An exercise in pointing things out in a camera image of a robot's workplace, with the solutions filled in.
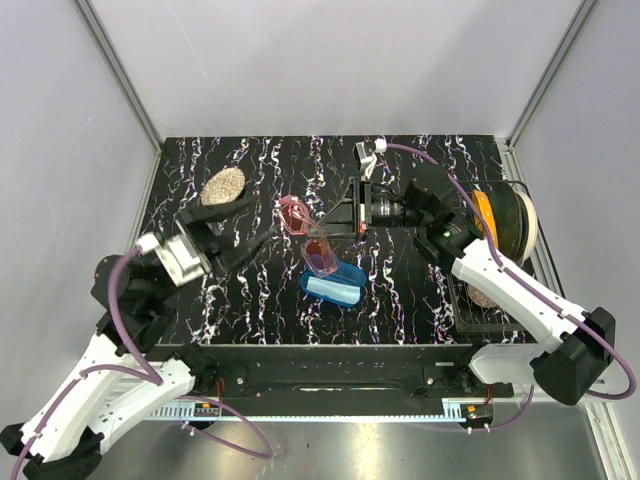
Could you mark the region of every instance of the blue container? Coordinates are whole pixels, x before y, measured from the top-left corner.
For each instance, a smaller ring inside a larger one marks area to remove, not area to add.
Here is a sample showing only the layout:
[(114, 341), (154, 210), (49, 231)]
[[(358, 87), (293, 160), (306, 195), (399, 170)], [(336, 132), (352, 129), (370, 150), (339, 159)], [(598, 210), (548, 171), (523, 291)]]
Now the blue container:
[(300, 277), (300, 287), (306, 294), (341, 307), (357, 305), (366, 283), (367, 275), (362, 269), (343, 262), (339, 262), (338, 270), (327, 277), (317, 278), (312, 272), (305, 272)]

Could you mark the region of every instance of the gray wall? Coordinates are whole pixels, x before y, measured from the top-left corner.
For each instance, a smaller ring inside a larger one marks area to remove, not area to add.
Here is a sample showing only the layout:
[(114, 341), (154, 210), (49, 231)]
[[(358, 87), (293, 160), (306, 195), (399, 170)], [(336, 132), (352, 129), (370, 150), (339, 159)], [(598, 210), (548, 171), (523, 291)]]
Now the gray wall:
[[(32, 416), (86, 347), (153, 152), (70, 1), (0, 2), (0, 427)], [(0, 453), (0, 478), (11, 459)]]
[(163, 136), (504, 136), (580, 0), (92, 3)]
[[(570, 298), (618, 320), (640, 373), (640, 3), (601, 3), (516, 146)], [(612, 368), (612, 389), (625, 388)], [(616, 404), (640, 468), (640, 394)]]

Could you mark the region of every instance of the black bracket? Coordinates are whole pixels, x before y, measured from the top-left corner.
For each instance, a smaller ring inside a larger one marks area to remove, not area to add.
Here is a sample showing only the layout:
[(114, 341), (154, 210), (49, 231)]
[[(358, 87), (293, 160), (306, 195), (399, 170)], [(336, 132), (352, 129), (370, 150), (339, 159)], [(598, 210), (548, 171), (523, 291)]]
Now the black bracket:
[[(604, 308), (585, 315), (591, 327), (609, 345), (615, 343), (616, 321)], [(564, 336), (564, 342), (552, 353), (531, 361), (538, 385), (564, 405), (575, 405), (593, 385), (612, 358), (593, 338), (581, 329)]]
[[(91, 289), (91, 295), (107, 310), (108, 279), (118, 258), (118, 255), (111, 255), (98, 264), (94, 276), (95, 284)], [(148, 259), (134, 259), (121, 276), (118, 284), (120, 316), (127, 332), (142, 353), (148, 353), (158, 343), (173, 320), (175, 311), (167, 307), (165, 302), (177, 290), (163, 267), (148, 262)], [(113, 342), (117, 355), (127, 353), (109, 312), (98, 321), (97, 333), (106, 335)]]

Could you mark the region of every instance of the cable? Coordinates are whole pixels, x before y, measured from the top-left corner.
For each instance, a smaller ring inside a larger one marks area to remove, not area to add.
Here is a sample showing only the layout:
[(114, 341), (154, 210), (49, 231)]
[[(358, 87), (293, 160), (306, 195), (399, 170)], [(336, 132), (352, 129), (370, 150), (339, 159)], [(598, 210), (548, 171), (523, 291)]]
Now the cable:
[(531, 388), (529, 389), (529, 395), (527, 396), (527, 400), (524, 402), (524, 405), (522, 406), (520, 411), (511, 420), (505, 423), (501, 423), (500, 425), (496, 425), (495, 427), (490, 427), (489, 429), (474, 428), (472, 430), (460, 430), (459, 428), (456, 428), (456, 429), (440, 428), (433, 425), (425, 425), (424, 423), (414, 423), (413, 425), (418, 428), (422, 428), (424, 430), (430, 430), (432, 432), (442, 432), (442, 433), (470, 434), (470, 433), (489, 433), (494, 431), (506, 430), (507, 428), (513, 427), (516, 423), (522, 420), (522, 417), (524, 417), (524, 414), (527, 413), (527, 411), (529, 410), (529, 407), (531, 407), (531, 404), (533, 403), (533, 393), (535, 392), (535, 389), (536, 387), (534, 385), (531, 385)]
[(146, 380), (149, 380), (155, 385), (162, 385), (162, 377), (158, 374), (158, 372), (156, 372), (151, 364), (147, 362), (146, 358), (144, 358), (144, 355), (142, 355), (140, 350), (138, 350), (138, 347), (136, 347), (136, 344), (129, 335), (129, 332), (127, 332), (127, 329), (124, 326), (124, 322), (122, 321), (122, 317), (120, 316), (120, 307), (118, 306), (118, 284), (120, 283), (120, 277), (127, 269), (127, 265), (129, 264), (129, 262), (139, 254), (140, 247), (136, 246), (129, 250), (118, 260), (116, 260), (116, 263), (111, 270), (111, 274), (109, 275), (109, 283), (107, 285), (109, 311), (111, 313), (111, 318), (113, 319), (113, 324), (116, 327), (116, 331), (118, 332), (122, 343), (125, 347), (127, 347), (127, 350), (129, 351), (131, 356), (136, 359), (142, 369), (147, 372), (148, 378)]
[(238, 417), (242, 421), (242, 423), (244, 423), (247, 427), (249, 427), (249, 429), (253, 433), (256, 434), (256, 436), (260, 439), (262, 444), (267, 448), (268, 453), (261, 453), (261, 452), (255, 452), (253, 450), (249, 450), (248, 448), (241, 447), (240, 445), (236, 445), (235, 443), (228, 442), (227, 440), (224, 440), (222, 438), (216, 437), (215, 435), (211, 435), (210, 433), (198, 430), (195, 427), (191, 427), (191, 433), (192, 434), (195, 433), (197, 435), (201, 435), (201, 436), (207, 437), (210, 440), (213, 440), (214, 442), (221, 443), (222, 445), (224, 445), (226, 447), (233, 448), (234, 450), (237, 450), (238, 452), (244, 453), (246, 455), (250, 455), (252, 457), (258, 457), (258, 458), (264, 458), (264, 459), (269, 459), (269, 458), (273, 457), (273, 448), (271, 447), (271, 444), (269, 443), (269, 440), (267, 440), (267, 437), (264, 436), (264, 434), (260, 431), (260, 429), (258, 427), (256, 427), (251, 422), (251, 420), (249, 420), (247, 417), (242, 415), (235, 408), (231, 407), (230, 405), (227, 405), (226, 403), (218, 402), (216, 400), (211, 400), (210, 398), (199, 397), (199, 396), (195, 396), (195, 395), (182, 395), (181, 397), (178, 397), (178, 398), (180, 398), (182, 400), (193, 400), (193, 401), (196, 401), (196, 402), (210, 403), (212, 405), (215, 405), (219, 409), (224, 409), (224, 410), (227, 410), (228, 412), (232, 413), (233, 415)]
[[(389, 144), (387, 144), (387, 148), (390, 148), (392, 150), (402, 150), (402, 151), (405, 151), (405, 152), (409, 152), (411, 154), (418, 155), (419, 157), (425, 159), (426, 161), (428, 161), (429, 163), (431, 163), (433, 165), (439, 165), (439, 163), (436, 160), (434, 160), (431, 156), (429, 156), (427, 153), (422, 152), (420, 150), (417, 150), (417, 149), (415, 149), (413, 147), (408, 147), (408, 146), (405, 146), (405, 145), (398, 145), (398, 144), (394, 144), (394, 143), (389, 143)], [(456, 180), (456, 178), (453, 175), (451, 175), (449, 173), (448, 177), (449, 177), (449, 180), (451, 181), (451, 183), (453, 184), (453, 186), (458, 191), (458, 193), (460, 193), (460, 195), (465, 200), (465, 202), (467, 202), (467, 205), (471, 208), (471, 210), (473, 210), (473, 214), (482, 223), (484, 231), (485, 232), (489, 232), (490, 230), (489, 230), (489, 226), (487, 225), (487, 222), (484, 220), (484, 218), (482, 218), (482, 214), (478, 211), (477, 207), (473, 204), (473, 201), (469, 198), (469, 195), (467, 194), (467, 192), (464, 190), (464, 188), (462, 188), (462, 186), (458, 183), (458, 181)], [(527, 290), (530, 294), (532, 294), (538, 300), (540, 300), (545, 305), (547, 305), (549, 308), (551, 308), (554, 312), (558, 313), (562, 318), (566, 318), (572, 324), (574, 324), (576, 327), (580, 328), (587, 335), (589, 335), (591, 338), (593, 338), (602, 348), (604, 348), (604, 350), (609, 355), (611, 355), (611, 357), (613, 357), (620, 364), (620, 366), (622, 367), (622, 369), (624, 370), (624, 372), (626, 373), (626, 375), (627, 375), (627, 377), (629, 379), (629, 386), (622, 393), (608, 394), (608, 393), (595, 392), (593, 390), (587, 390), (587, 393), (590, 394), (590, 395), (593, 395), (594, 397), (602, 398), (602, 399), (605, 399), (605, 400), (622, 400), (622, 399), (625, 399), (625, 398), (629, 398), (631, 395), (633, 395), (635, 393), (635, 391), (636, 391), (636, 386), (637, 386), (636, 376), (633, 373), (633, 370), (631, 369), (631, 366), (622, 357), (622, 355), (620, 355), (611, 345), (609, 345), (609, 343), (606, 340), (604, 340), (604, 338), (602, 338), (600, 335), (598, 335), (598, 333), (595, 330), (593, 330), (591, 327), (589, 327), (588, 325), (585, 325), (583, 322), (581, 322), (579, 319), (577, 319), (573, 315), (566, 315), (565, 316), (563, 314), (562, 307), (556, 305), (553, 301), (549, 300), (547, 297), (542, 295), (535, 288), (530, 286), (526, 281), (524, 281), (522, 278), (520, 278), (520, 276), (518, 276), (515, 272), (511, 271), (509, 268), (504, 267), (504, 263), (502, 262), (502, 259), (500, 258), (500, 255), (498, 254), (498, 250), (496, 249), (495, 243), (493, 242), (493, 238), (491, 238), (491, 235), (486, 235), (486, 238), (487, 238), (487, 242), (489, 244), (489, 251), (491, 252), (491, 257), (496, 262), (496, 264), (500, 268), (502, 268), (502, 270), (509, 277), (511, 277), (513, 280), (515, 280), (516, 283), (518, 283), (525, 290)]]
[(33, 447), (33, 444), (35, 443), (35, 441), (41, 436), (42, 430), (44, 430), (44, 427), (47, 426), (47, 422), (51, 419), (51, 417), (53, 416), (55, 411), (58, 409), (58, 407), (62, 404), (64, 399), (67, 398), (69, 393), (71, 393), (71, 391), (80, 383), (81, 380), (84, 380), (85, 378), (87, 378), (87, 375), (100, 370), (113, 370), (116, 372), (125, 373), (127, 375), (133, 375), (134, 377), (141, 378), (142, 380), (149, 380), (148, 375), (142, 372), (139, 372), (138, 370), (135, 370), (133, 368), (123, 367), (121, 365), (93, 365), (89, 368), (82, 370), (80, 372), (80, 378), (74, 378), (73, 380), (71, 380), (67, 384), (67, 386), (62, 389), (62, 391), (53, 400), (53, 402), (51, 402), (51, 405), (49, 405), (49, 408), (47, 409), (47, 411), (44, 412), (44, 414), (42, 415), (42, 418), (36, 425), (36, 428), (33, 429), (34, 435), (29, 439), (29, 441), (27, 441), (27, 443), (25, 443), (24, 447), (22, 447), (22, 450), (20, 451), (20, 454), (16, 459), (16, 463), (13, 465), (13, 470), (11, 472), (11, 477), (10, 477), (11, 480), (18, 479), (18, 475), (20, 474), (20, 467), (22, 466), (22, 463), (27, 458), (27, 454), (29, 453), (29, 450), (31, 450), (31, 447)]
[[(84, 370), (82, 370), (80, 372), (80, 378), (75, 378), (72, 381), (70, 381), (67, 384), (67, 386), (53, 400), (53, 402), (51, 402), (51, 405), (49, 406), (47, 411), (42, 415), (42, 418), (40, 419), (40, 422), (38, 422), (36, 427), (33, 429), (34, 435), (29, 439), (29, 441), (27, 441), (27, 443), (25, 443), (24, 447), (20, 451), (20, 454), (18, 455), (18, 458), (16, 459), (16, 462), (15, 462), (15, 464), (13, 466), (13, 470), (11, 472), (10, 480), (17, 480), (18, 479), (18, 475), (20, 474), (20, 467), (22, 466), (22, 463), (27, 458), (27, 454), (29, 453), (29, 450), (31, 450), (31, 447), (33, 447), (33, 444), (35, 443), (35, 441), (42, 434), (42, 430), (44, 430), (44, 427), (47, 426), (47, 422), (51, 419), (51, 417), (53, 416), (55, 411), (58, 409), (58, 407), (62, 404), (64, 399), (67, 398), (69, 393), (71, 393), (71, 391), (82, 380), (87, 378), (87, 376), (90, 373), (99, 372), (99, 371), (102, 371), (102, 370), (111, 370), (111, 371), (114, 371), (114, 372), (120, 372), (120, 373), (124, 373), (126, 375), (131, 375), (131, 376), (137, 377), (137, 378), (139, 378), (141, 380), (150, 381), (149, 380), (149, 375), (147, 375), (146, 373), (139, 372), (138, 370), (135, 370), (133, 368), (123, 367), (122, 365), (109, 365), (109, 364), (93, 365), (91, 367), (88, 367), (88, 368), (85, 368)], [(188, 396), (185, 396), (185, 397), (180, 397), (180, 398), (184, 398), (184, 399), (188, 400), (188, 399), (199, 399), (201, 397), (188, 398)], [(218, 438), (218, 437), (216, 437), (214, 435), (211, 435), (209, 433), (200, 432), (199, 430), (196, 431), (196, 433), (202, 433), (202, 434), (204, 434), (204, 436), (210, 438), (211, 440), (214, 440), (214, 441), (216, 441), (218, 443), (221, 443), (221, 444), (223, 444), (223, 445), (225, 445), (227, 447), (233, 448), (234, 450), (238, 450), (238, 451), (240, 451), (242, 453), (247, 453), (248, 455), (253, 455), (253, 456), (259, 457), (259, 458), (271, 458), (273, 456), (273, 450), (271, 448), (271, 445), (269, 444), (269, 441), (266, 439), (266, 437), (263, 435), (263, 433), (258, 429), (258, 427), (256, 427), (253, 423), (251, 423), (250, 420), (248, 420), (240, 412), (238, 412), (237, 410), (235, 410), (234, 408), (232, 408), (232, 407), (230, 407), (228, 405), (225, 405), (225, 404), (223, 404), (221, 402), (216, 402), (214, 400), (209, 400), (209, 399), (205, 399), (205, 400), (208, 403), (212, 403), (212, 404), (218, 406), (218, 408), (224, 408), (224, 409), (230, 411), (232, 414), (234, 414), (235, 416), (240, 418), (240, 420), (242, 420), (258, 436), (258, 438), (260, 438), (260, 440), (267, 446), (267, 449), (269, 450), (269, 453), (268, 454), (264, 454), (264, 453), (260, 453), (260, 452), (254, 452), (252, 450), (248, 450), (248, 449), (246, 449), (244, 447), (241, 447), (240, 445), (236, 445), (234, 443), (231, 443), (231, 442), (228, 442), (228, 441), (223, 440), (221, 438)]]

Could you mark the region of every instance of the black marble tabletop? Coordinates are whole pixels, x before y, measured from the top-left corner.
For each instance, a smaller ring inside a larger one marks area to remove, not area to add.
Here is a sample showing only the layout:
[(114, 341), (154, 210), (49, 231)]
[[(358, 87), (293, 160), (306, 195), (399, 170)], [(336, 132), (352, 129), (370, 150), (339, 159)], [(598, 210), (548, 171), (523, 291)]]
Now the black marble tabletop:
[[(175, 215), (199, 204), (212, 175), (237, 166), (246, 190), (259, 196), (254, 207), (214, 226), (230, 241), (242, 242), (277, 224), (278, 199), (302, 197), (316, 218), (326, 214), (357, 175), (353, 147), (365, 137), (200, 137), (167, 139), (152, 187), (142, 232), (175, 233)], [(388, 136), (387, 141), (428, 152), (458, 179), (480, 185), (500, 180), (503, 170), (491, 136)], [(388, 151), (373, 181), (402, 193), (421, 162)], [(406, 229), (377, 229), (360, 243), (333, 242), (338, 258), (368, 275), (355, 308), (305, 296), (303, 239), (281, 228), (255, 261), (224, 278), (212, 275), (186, 285), (178, 313), (162, 343), (181, 344), (430, 344), (469, 342), (454, 326), (451, 292), (445, 275), (429, 265), (411, 244)], [(508, 322), (502, 318), (498, 322)], [(493, 341), (520, 341), (505, 331)]]

